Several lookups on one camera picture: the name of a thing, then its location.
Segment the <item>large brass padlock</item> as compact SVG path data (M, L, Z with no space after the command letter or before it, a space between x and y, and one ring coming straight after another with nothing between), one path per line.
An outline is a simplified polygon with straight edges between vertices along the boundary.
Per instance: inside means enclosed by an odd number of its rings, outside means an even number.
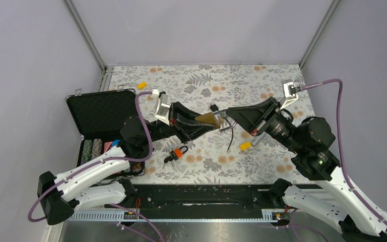
M237 122L229 116L227 109L216 112L208 112L195 117L195 121L213 125L219 132L225 132L234 129Z

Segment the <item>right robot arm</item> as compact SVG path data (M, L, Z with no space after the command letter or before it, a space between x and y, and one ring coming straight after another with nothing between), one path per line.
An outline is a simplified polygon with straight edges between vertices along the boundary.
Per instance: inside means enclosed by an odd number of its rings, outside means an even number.
M229 108L226 114L255 139L267 134L293 152L291 161L297 171L324 189L336 203L307 195L290 182L278 179L269 193L271 205L300 209L331 226L345 241L387 241L387 212L344 176L340 160L329 150L335 136L327 121L313 116L295 126L286 109L288 105L288 100L270 97L260 104Z

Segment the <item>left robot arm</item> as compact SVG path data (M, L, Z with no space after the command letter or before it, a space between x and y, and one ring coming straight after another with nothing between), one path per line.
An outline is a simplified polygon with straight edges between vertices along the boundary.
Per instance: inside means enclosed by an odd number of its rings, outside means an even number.
M70 218L81 208L109 203L130 207L136 202L130 181L122 179L108 185L96 185L109 176L127 171L137 174L136 164L142 165L152 154L152 143L176 136L186 144L220 127L211 105L210 112L199 114L179 102L169 105L166 115L156 115L150 122L135 114L128 116L120 130L117 144L96 158L63 173L47 171L38 182L38 204L47 224L56 225Z

